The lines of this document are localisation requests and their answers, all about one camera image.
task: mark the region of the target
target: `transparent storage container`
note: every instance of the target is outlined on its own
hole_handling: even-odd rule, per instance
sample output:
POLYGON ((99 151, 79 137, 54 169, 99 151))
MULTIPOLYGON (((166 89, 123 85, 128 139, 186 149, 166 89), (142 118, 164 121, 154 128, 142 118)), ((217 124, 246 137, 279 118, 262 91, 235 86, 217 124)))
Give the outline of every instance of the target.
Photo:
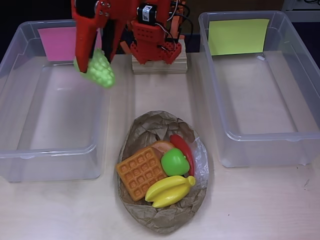
POLYGON ((101 173, 104 90, 71 62, 48 62, 38 34, 74 26, 72 20, 23 23, 1 62, 0 176, 9 182, 93 179, 101 173))
POLYGON ((308 164, 320 154, 320 71, 279 11, 199 16, 203 79, 221 163, 308 164), (211 56, 209 22, 270 19, 263 53, 211 56))

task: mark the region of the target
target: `wire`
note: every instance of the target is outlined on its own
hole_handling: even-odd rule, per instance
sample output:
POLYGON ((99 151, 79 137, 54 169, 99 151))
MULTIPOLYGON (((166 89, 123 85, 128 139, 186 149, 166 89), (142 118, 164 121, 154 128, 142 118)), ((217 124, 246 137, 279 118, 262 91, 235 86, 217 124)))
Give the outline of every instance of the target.
POLYGON ((185 4, 183 4, 183 3, 180 3, 180 2, 178 3, 178 5, 181 6, 181 7, 183 7, 183 8, 185 8, 185 9, 187 10, 187 14, 186 14, 185 16, 186 16, 186 17, 189 17, 189 15, 190 15, 190 8, 189 8, 187 5, 185 5, 185 4))
POLYGON ((175 42, 175 39, 174 39, 174 37, 172 36, 172 34, 166 29, 166 28, 164 28, 161 24, 159 24, 159 23, 155 23, 156 25, 158 25, 158 26, 160 26, 160 28, 162 28, 162 30, 166 33, 166 34, 168 34, 168 35, 170 35, 170 37, 172 38, 172 40, 173 40, 173 44, 174 44, 174 46, 173 46, 173 49, 172 50, 170 50, 170 49, 168 49, 168 48, 166 48, 166 47, 164 47, 164 46, 161 46, 161 48, 163 49, 163 50, 166 50, 166 51, 169 51, 169 52, 172 52, 173 50, 175 50, 176 49, 176 42, 175 42))
POLYGON ((305 3, 307 4, 315 4, 317 3, 318 5, 320 5, 320 0, 304 0, 305 3))
POLYGON ((170 21, 170 20, 174 17, 174 15, 175 15, 175 13, 176 13, 176 11, 177 11, 177 9, 178 9, 178 3, 179 3, 179 0, 176 0, 176 1, 175 1, 174 11, 173 11, 173 13, 171 14, 171 16, 166 20, 167 22, 170 21))
POLYGON ((187 20, 190 23, 190 26, 191 26, 190 38, 188 39, 188 42, 185 43, 188 46, 189 43, 190 43, 190 40, 191 40, 191 38, 193 37, 193 34, 194 34, 194 23, 190 20, 190 18, 188 18, 185 15, 182 15, 180 13, 175 13, 174 15, 180 16, 180 17, 184 18, 185 20, 187 20))

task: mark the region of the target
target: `table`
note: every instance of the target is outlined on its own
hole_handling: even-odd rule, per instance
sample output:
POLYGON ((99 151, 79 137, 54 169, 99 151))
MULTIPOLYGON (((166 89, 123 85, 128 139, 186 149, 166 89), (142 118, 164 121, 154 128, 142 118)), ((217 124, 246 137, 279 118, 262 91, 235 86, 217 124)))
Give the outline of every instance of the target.
POLYGON ((106 91, 110 108, 101 176, 25 183, 1 179, 1 240, 319 239, 320 161, 307 166, 225 168, 208 137, 209 186, 194 218, 169 235, 139 225, 118 198, 114 166, 121 145, 132 120, 149 110, 166 110, 197 125, 193 87, 186 74, 133 76, 130 56, 117 55, 113 68, 118 82, 106 91))

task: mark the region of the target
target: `toy red pepper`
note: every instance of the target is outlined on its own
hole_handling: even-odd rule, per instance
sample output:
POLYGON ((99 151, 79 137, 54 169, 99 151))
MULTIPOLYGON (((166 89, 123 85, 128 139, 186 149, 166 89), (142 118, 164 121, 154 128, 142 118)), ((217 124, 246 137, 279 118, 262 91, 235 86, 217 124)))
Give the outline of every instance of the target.
POLYGON ((195 176, 195 163, 192 156, 192 152, 186 141, 177 134, 170 136, 170 143, 172 143, 177 149, 180 149, 181 152, 185 155, 187 161, 190 165, 189 176, 195 176))

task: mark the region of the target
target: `sticky note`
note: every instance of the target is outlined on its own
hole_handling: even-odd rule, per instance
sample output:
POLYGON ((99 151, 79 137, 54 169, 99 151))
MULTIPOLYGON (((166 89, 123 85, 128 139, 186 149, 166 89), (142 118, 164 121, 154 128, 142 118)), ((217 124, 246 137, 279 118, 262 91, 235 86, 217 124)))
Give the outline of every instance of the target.
POLYGON ((208 36, 211 55, 263 52, 268 23, 269 19, 211 21, 208 36))
MULTIPOLYGON (((50 62, 73 61, 76 50, 76 27, 52 27, 38 29, 45 55, 50 62)), ((98 31, 96 48, 101 48, 98 31)))

